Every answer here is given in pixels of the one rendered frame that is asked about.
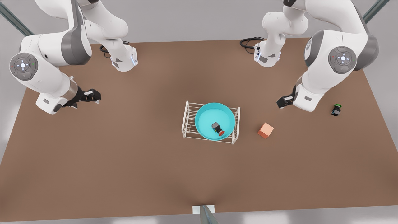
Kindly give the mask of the teal plate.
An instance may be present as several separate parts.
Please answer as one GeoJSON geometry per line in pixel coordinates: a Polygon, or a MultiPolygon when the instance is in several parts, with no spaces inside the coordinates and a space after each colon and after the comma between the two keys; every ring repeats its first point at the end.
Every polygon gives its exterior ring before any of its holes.
{"type": "Polygon", "coordinates": [[[227,106],[221,103],[208,103],[203,105],[195,115],[195,126],[204,138],[219,141],[227,138],[235,128],[235,116],[227,106]],[[212,125],[218,123],[225,132],[219,136],[212,125]]]}

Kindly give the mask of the orange cube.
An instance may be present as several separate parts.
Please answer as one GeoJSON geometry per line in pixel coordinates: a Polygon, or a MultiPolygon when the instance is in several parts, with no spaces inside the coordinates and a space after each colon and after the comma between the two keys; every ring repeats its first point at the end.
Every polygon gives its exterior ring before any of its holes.
{"type": "Polygon", "coordinates": [[[258,135],[260,135],[261,137],[263,137],[264,139],[268,138],[270,136],[270,134],[273,132],[274,127],[264,123],[261,128],[259,129],[259,131],[257,132],[258,135]]]}

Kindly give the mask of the red button switch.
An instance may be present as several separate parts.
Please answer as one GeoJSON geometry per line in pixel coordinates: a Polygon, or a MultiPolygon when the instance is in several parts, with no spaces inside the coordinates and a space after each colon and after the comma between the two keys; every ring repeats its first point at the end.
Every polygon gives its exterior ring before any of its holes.
{"type": "Polygon", "coordinates": [[[218,136],[223,136],[225,131],[221,128],[221,126],[215,122],[211,125],[212,129],[218,134],[218,136]]]}

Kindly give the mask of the silver frame post with foot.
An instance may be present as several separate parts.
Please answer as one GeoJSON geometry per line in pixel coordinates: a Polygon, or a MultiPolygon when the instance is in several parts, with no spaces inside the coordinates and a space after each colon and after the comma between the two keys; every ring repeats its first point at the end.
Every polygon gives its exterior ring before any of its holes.
{"type": "Polygon", "coordinates": [[[200,215],[200,224],[219,224],[214,217],[214,205],[200,205],[192,207],[193,214],[200,215]]]}

